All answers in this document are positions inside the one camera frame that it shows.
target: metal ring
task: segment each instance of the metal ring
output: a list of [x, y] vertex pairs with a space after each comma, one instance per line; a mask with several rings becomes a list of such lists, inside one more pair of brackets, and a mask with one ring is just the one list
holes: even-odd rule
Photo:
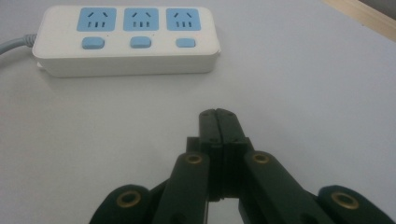
[[[125, 200], [125, 197], [131, 196], [131, 200]], [[137, 205], [142, 200], [142, 196], [136, 190], [128, 190], [120, 194], [117, 198], [117, 205], [121, 208], [128, 208]]]
[[198, 156], [198, 155], [195, 155], [195, 154], [192, 154], [192, 155], [188, 155], [186, 157], [186, 161], [188, 163], [191, 163], [191, 164], [198, 164], [198, 163], [200, 163], [202, 161], [202, 157]]
[[253, 160], [257, 163], [265, 164], [268, 161], [270, 161], [270, 158], [267, 155], [264, 154], [254, 154], [253, 155]]
[[338, 205], [345, 207], [346, 209], [357, 209], [359, 208], [359, 202], [354, 197], [349, 194], [343, 193], [341, 191], [336, 191], [332, 194], [332, 200], [338, 203]]

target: white table surface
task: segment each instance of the white table surface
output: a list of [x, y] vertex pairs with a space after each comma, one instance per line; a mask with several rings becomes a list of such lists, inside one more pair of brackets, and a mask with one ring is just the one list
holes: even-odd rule
[[[221, 44], [204, 75], [55, 78], [28, 48], [0, 56], [0, 222], [88, 223], [113, 189], [169, 177], [198, 114], [238, 116], [307, 190], [342, 185], [396, 220], [396, 43], [319, 0], [0, 0], [0, 43], [54, 5], [208, 7]], [[242, 223], [237, 200], [208, 223]]]

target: gray cable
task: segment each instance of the gray cable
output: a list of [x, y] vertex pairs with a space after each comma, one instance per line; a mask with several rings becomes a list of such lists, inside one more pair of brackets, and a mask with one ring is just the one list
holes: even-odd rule
[[0, 45], [0, 55], [20, 46], [27, 46], [31, 48], [35, 43], [36, 35], [24, 35], [21, 38], [9, 40], [6, 43]]

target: power strip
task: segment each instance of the power strip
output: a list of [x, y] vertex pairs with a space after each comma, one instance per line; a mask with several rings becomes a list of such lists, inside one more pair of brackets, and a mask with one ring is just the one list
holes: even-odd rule
[[51, 7], [33, 47], [55, 77], [207, 73], [219, 52], [204, 7]]

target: blue outlet socket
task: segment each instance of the blue outlet socket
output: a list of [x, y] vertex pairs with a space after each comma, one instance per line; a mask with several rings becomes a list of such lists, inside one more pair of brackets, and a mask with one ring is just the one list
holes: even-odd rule
[[124, 31], [156, 31], [158, 30], [158, 9], [130, 7], [124, 12]]
[[166, 25], [170, 31], [199, 31], [201, 22], [195, 8], [166, 9]]
[[79, 13], [77, 30], [113, 31], [117, 10], [114, 7], [84, 7]]

